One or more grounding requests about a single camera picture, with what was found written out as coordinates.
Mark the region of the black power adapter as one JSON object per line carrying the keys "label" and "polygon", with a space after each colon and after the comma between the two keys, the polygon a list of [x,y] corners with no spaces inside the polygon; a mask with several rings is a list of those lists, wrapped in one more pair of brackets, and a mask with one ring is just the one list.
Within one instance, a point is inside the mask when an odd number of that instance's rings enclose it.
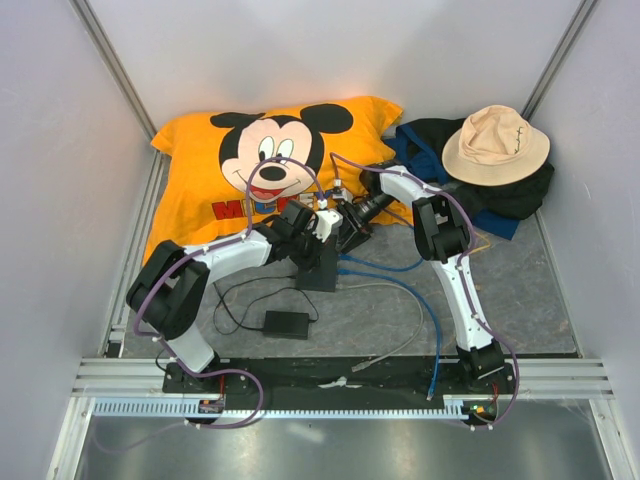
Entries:
{"label": "black power adapter", "polygon": [[307,340],[309,325],[308,313],[268,310],[261,332],[266,337]]}

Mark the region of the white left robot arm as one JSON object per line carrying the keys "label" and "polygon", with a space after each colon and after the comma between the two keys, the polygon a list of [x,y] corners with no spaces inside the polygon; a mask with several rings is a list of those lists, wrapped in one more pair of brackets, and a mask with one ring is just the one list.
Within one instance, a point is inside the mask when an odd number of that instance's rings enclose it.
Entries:
{"label": "white left robot arm", "polygon": [[226,238],[189,247],[161,242],[126,294],[135,313],[134,333],[162,343],[196,392],[211,392],[220,378],[212,363],[216,353],[196,326],[206,289],[237,272],[284,259],[310,270],[342,223],[335,208],[315,211],[291,200],[280,214]]}

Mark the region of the blue and black garment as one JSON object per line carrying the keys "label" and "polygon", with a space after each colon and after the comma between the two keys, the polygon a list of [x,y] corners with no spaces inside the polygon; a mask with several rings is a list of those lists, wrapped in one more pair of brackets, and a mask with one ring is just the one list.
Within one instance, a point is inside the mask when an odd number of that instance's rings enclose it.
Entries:
{"label": "blue and black garment", "polygon": [[513,238],[519,222],[532,216],[543,204],[553,165],[545,162],[529,177],[502,186],[476,186],[451,177],[442,164],[442,151],[464,120],[422,118],[396,127],[383,142],[395,159],[419,179],[444,186],[464,207],[474,226],[506,240]]}

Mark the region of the beige bucket hat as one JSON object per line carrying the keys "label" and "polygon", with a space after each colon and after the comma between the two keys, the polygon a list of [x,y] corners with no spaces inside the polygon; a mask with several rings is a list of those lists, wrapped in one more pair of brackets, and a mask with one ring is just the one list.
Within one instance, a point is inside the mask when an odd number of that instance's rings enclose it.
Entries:
{"label": "beige bucket hat", "polygon": [[549,152],[546,134],[513,108],[491,105],[468,116],[447,140],[442,164],[456,180],[497,187],[534,174]]}

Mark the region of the black network switch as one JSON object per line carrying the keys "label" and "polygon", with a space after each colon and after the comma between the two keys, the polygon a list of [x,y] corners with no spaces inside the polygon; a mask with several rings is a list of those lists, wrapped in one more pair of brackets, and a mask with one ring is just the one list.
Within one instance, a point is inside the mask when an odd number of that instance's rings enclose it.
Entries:
{"label": "black network switch", "polygon": [[332,235],[327,241],[318,263],[309,271],[298,270],[295,287],[305,291],[336,291],[338,277],[339,253],[336,249],[337,236]]}

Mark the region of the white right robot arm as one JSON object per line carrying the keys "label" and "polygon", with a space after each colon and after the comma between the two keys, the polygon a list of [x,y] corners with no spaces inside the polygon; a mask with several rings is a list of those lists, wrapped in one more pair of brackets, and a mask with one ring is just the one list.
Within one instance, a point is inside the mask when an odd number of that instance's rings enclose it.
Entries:
{"label": "white right robot arm", "polygon": [[435,271],[452,314],[459,356],[458,381],[467,392],[483,392],[505,366],[499,340],[488,325],[473,285],[469,256],[475,244],[471,221],[459,202],[403,166],[364,167],[367,195],[359,201],[336,197],[343,216],[338,248],[348,253],[371,236],[370,223],[397,201],[412,210],[415,246]]}

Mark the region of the orange Mickey Mouse pillow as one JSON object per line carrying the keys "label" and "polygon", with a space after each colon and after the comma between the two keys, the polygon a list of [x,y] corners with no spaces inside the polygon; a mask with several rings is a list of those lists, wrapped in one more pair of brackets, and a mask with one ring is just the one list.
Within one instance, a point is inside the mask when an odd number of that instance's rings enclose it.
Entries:
{"label": "orange Mickey Mouse pillow", "polygon": [[189,246],[238,233],[291,199],[315,208],[336,180],[364,196],[361,168],[394,158],[382,137],[402,115],[389,100],[362,96],[172,119],[151,142],[170,168],[144,255],[165,240]]}

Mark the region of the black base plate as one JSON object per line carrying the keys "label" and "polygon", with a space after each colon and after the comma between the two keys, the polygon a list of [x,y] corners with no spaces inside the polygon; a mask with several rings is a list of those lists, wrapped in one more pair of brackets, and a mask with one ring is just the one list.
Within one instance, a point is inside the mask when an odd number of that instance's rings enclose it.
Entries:
{"label": "black base plate", "polygon": [[162,391],[171,394],[223,394],[244,407],[253,407],[258,388],[264,404],[277,406],[431,406],[446,395],[505,397],[514,392],[510,364],[479,380],[468,378],[457,359],[435,363],[433,356],[392,356],[361,371],[352,367],[359,357],[231,358],[214,371],[232,369],[219,378],[194,378],[177,364],[166,366]]}

